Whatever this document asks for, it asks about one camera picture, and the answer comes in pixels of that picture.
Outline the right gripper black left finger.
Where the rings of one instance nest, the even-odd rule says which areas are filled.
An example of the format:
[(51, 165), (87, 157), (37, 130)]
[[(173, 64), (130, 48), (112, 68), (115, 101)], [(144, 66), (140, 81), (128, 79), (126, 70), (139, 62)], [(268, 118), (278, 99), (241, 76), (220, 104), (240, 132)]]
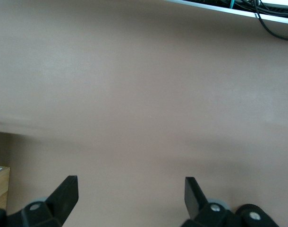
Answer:
[(44, 201), (29, 203), (7, 217), (8, 227), (61, 227), (78, 202), (78, 178), (69, 175)]

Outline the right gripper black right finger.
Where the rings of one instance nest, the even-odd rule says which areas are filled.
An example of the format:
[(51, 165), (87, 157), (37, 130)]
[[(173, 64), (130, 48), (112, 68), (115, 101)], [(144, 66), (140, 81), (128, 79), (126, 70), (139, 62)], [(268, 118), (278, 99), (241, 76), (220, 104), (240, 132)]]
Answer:
[(242, 218), (217, 199), (207, 199), (193, 177), (185, 178), (185, 205), (189, 214), (182, 227), (242, 227)]

